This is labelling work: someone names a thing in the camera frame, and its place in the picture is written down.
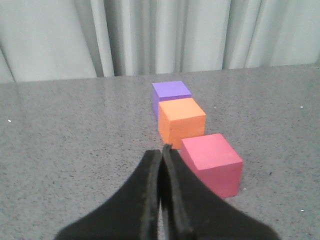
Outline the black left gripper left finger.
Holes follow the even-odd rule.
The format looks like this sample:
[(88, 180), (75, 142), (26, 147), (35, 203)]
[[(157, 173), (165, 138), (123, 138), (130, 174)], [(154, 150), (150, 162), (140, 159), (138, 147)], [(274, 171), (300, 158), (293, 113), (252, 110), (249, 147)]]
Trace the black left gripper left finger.
[(158, 239), (160, 150), (147, 150), (120, 189), (97, 209), (63, 228), (57, 240)]

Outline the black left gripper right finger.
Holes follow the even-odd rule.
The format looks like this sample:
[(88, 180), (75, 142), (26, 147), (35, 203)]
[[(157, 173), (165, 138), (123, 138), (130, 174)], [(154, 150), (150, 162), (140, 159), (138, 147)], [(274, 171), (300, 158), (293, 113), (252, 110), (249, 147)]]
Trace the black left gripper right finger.
[(268, 225), (228, 204), (196, 177), (169, 144), (162, 149), (159, 190), (170, 240), (278, 240)]

